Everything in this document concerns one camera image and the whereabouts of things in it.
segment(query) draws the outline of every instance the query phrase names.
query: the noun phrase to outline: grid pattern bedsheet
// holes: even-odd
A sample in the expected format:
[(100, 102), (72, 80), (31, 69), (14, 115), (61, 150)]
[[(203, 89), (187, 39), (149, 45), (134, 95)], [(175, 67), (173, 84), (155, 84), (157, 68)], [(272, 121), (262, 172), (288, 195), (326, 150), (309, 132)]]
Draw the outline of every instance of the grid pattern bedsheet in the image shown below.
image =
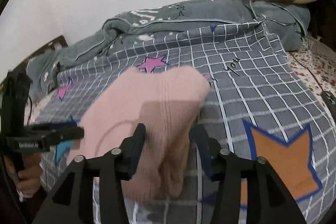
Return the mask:
[[(313, 139), (312, 166), (322, 183), (320, 191), (299, 202), (308, 223), (316, 223), (335, 198), (336, 137), (330, 119), (316, 97), (287, 64), (277, 35), (269, 34), (264, 18), (246, 24), (224, 24), (189, 30), (163, 39), (134, 44), (110, 56), (99, 56), (58, 75), (69, 86), (55, 96), (37, 122), (80, 120), (92, 102), (128, 67), (146, 58), (163, 57), (165, 66), (190, 65), (209, 78), (211, 91), (198, 122), (210, 137), (240, 157), (251, 158), (242, 119), (279, 139), (290, 139), (309, 123)], [(51, 188), (65, 168), (54, 164), (54, 149), (43, 156), (43, 184)], [(178, 199), (155, 200), (147, 206), (126, 201), (130, 223), (209, 223), (211, 198), (218, 188), (203, 174), (194, 144), (189, 149), (184, 189)], [(94, 186), (95, 222), (100, 223), (98, 186)], [(246, 220), (241, 210), (240, 222)]]

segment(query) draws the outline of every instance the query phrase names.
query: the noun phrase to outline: gray bedsheet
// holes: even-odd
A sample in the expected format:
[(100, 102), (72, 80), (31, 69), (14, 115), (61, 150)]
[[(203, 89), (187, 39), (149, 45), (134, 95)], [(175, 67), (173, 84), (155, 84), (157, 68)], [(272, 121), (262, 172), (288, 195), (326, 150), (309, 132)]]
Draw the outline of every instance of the gray bedsheet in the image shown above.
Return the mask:
[(279, 36), (286, 51), (298, 50), (306, 35), (310, 13), (306, 7), (272, 4), (267, 0), (190, 0), (156, 9), (133, 10), (108, 19), (93, 36), (57, 52), (31, 60), (27, 74), (33, 80), (33, 103), (57, 88), (57, 73), (94, 56), (108, 55), (144, 41), (179, 32), (220, 25), (242, 24), (265, 17), (265, 27)]
[[(62, 92), (38, 117), (38, 122), (80, 120), (92, 102), (130, 66), (146, 58), (162, 57), (165, 66), (189, 65), (209, 78), (211, 91), (198, 122), (222, 147), (250, 159), (252, 151), (243, 120), (288, 143), (307, 124), (311, 128), (312, 158), (318, 191), (298, 200), (308, 223), (316, 223), (335, 198), (336, 137), (330, 119), (315, 96), (287, 64), (278, 35), (270, 33), (265, 17), (243, 24), (211, 23), (142, 43), (132, 43), (57, 75)], [(65, 168), (65, 158), (54, 165), (54, 150), (43, 155), (42, 181), (53, 186)], [(189, 150), (184, 189), (177, 199), (155, 200), (147, 206), (125, 202), (130, 223), (208, 224), (218, 184), (203, 174), (194, 144)], [(95, 185), (95, 222), (100, 223), (99, 188)], [(240, 222), (246, 220), (241, 210)]]

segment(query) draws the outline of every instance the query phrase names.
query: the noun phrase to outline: black cable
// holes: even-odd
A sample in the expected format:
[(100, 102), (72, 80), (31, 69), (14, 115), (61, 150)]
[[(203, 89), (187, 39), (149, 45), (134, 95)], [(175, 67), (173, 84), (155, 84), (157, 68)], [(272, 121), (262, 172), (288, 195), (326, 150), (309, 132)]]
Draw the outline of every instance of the black cable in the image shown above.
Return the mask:
[(22, 211), (21, 211), (19, 205), (18, 205), (17, 202), (16, 202), (16, 198), (15, 198), (15, 196), (14, 196), (14, 194), (13, 194), (12, 188), (11, 188), (11, 186), (9, 185), (8, 177), (7, 177), (7, 175), (6, 175), (6, 174), (7, 174), (7, 171), (6, 171), (5, 158), (4, 158), (4, 154), (3, 154), (3, 153), (0, 153), (0, 167), (1, 167), (1, 170), (2, 170), (2, 173), (3, 173), (3, 177), (4, 177), (4, 180), (5, 180), (6, 186), (7, 186), (7, 188), (8, 188), (9, 194), (10, 194), (10, 196), (12, 197), (13, 202), (14, 202), (14, 204), (15, 204), (15, 207), (18, 209), (18, 211), (19, 211), (19, 213), (20, 213), (20, 215), (21, 215), (21, 217), (22, 217), (22, 219), (23, 219), (23, 222), (24, 222), (25, 224), (28, 224), (27, 221), (26, 221), (25, 216), (23, 215), (23, 213), (22, 213)]
[(29, 95), (28, 95), (28, 98), (29, 98), (29, 101), (30, 101), (30, 113), (29, 113), (29, 116), (28, 116), (27, 125), (29, 125), (29, 121), (30, 121), (30, 118), (32, 117), (32, 110), (33, 110), (33, 102), (32, 102), (32, 99), (30, 98)]

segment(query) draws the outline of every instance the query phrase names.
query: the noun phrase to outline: pink knit fabric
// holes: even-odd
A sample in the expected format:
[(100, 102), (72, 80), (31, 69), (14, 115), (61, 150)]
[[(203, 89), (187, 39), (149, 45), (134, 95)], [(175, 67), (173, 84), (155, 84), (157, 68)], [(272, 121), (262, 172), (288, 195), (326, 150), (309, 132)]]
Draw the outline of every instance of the pink knit fabric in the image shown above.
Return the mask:
[(140, 203), (159, 194), (179, 196), (188, 159), (189, 130), (209, 92), (207, 80), (189, 66), (146, 74), (131, 67), (84, 114), (85, 136), (67, 158), (102, 156), (119, 147), (139, 122), (146, 141), (133, 178), (122, 182), (125, 198)]

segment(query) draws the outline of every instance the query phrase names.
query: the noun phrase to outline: person's finger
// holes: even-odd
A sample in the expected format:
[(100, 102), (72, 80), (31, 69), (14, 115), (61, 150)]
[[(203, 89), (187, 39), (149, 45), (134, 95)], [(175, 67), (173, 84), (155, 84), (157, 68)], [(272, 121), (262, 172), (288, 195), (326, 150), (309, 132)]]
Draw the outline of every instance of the person's finger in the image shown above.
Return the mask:
[(42, 175), (42, 168), (39, 165), (29, 167), (25, 170), (21, 170), (18, 173), (20, 179), (39, 178)]
[(4, 156), (4, 160), (8, 175), (11, 176), (12, 173), (16, 173), (14, 163), (10, 160), (10, 158)]
[(41, 162), (41, 153), (23, 154), (22, 157), (25, 162), (25, 167), (38, 165)]
[(16, 188), (25, 195), (34, 195), (40, 187), (39, 179), (23, 180), (16, 185)]

